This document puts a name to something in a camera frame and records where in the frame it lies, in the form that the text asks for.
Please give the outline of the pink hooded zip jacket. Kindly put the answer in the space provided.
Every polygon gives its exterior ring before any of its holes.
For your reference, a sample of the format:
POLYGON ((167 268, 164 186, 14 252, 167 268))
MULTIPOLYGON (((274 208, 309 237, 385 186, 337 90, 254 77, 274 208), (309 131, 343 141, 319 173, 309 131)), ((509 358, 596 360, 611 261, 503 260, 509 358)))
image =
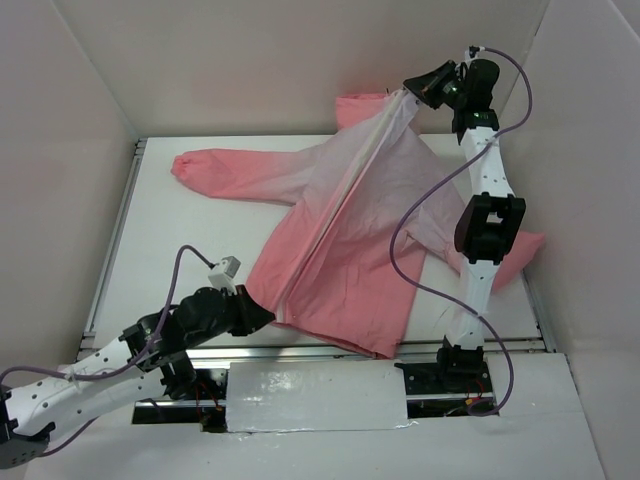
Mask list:
POLYGON ((412 129, 418 108, 404 91, 341 97, 336 134, 313 147, 174 159, 172 175, 201 195, 288 207, 246 280, 278 325, 391 358, 426 256, 460 268, 453 235, 464 203, 412 129))

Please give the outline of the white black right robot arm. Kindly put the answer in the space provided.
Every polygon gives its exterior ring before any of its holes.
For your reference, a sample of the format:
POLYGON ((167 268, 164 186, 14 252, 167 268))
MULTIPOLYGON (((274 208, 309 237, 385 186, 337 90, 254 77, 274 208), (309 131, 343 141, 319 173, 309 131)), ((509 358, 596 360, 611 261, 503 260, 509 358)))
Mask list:
POLYGON ((436 110, 453 111, 452 132, 462 147, 471 179, 467 206, 457 222, 454 248, 463 257, 462 305, 454 314, 436 357, 435 379, 446 391, 459 390, 482 375, 485 313, 499 266, 512 250, 526 210, 506 179, 499 146, 499 121, 491 106, 500 75, 492 60, 472 49, 461 63, 408 79, 404 87, 436 110))

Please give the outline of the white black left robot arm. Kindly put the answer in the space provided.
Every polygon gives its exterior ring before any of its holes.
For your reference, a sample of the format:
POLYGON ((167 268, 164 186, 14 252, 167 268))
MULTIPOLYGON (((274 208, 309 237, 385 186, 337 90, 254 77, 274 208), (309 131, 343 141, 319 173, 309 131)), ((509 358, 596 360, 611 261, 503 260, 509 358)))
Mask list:
POLYGON ((217 336, 244 337, 273 322, 242 285, 204 287, 146 315, 104 348, 23 387, 1 388, 1 466, 11 469, 51 453, 99 416, 155 397, 178 400, 195 389, 187 354, 217 336))

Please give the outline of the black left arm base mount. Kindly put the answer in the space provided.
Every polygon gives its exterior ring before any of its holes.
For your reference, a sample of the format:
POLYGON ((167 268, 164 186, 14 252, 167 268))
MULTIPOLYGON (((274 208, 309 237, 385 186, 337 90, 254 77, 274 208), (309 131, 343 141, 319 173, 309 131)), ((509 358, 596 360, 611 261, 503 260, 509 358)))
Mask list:
POLYGON ((165 395, 172 400, 223 400, 227 391, 225 369, 196 369, 181 361, 161 368, 165 395))

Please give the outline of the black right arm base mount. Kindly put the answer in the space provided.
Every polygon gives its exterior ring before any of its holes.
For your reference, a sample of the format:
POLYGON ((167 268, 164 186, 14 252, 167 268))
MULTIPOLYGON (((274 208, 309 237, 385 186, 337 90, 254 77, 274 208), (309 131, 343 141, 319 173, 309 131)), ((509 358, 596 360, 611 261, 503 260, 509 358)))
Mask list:
POLYGON ((396 362, 408 395, 465 394, 483 396, 492 391, 483 350, 442 347, 433 362, 396 362))

